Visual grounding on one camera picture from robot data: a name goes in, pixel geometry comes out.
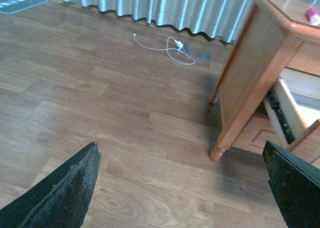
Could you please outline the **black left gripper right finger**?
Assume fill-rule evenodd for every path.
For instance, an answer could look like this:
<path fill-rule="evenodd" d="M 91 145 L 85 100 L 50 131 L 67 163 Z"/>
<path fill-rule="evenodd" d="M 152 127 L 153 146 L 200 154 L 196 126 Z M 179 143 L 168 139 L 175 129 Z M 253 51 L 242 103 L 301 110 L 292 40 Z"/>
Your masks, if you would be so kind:
<path fill-rule="evenodd" d="M 320 169 L 267 140 L 263 160 L 269 186 L 289 228 L 320 226 Z"/>

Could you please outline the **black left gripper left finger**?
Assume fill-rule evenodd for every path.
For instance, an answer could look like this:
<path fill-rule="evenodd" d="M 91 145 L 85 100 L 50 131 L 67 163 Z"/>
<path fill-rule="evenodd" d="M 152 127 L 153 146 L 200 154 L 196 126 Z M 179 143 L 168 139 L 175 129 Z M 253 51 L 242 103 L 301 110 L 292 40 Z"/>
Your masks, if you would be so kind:
<path fill-rule="evenodd" d="M 1 208 L 2 228 L 79 228 L 96 186 L 101 153 L 90 142 L 23 195 Z"/>

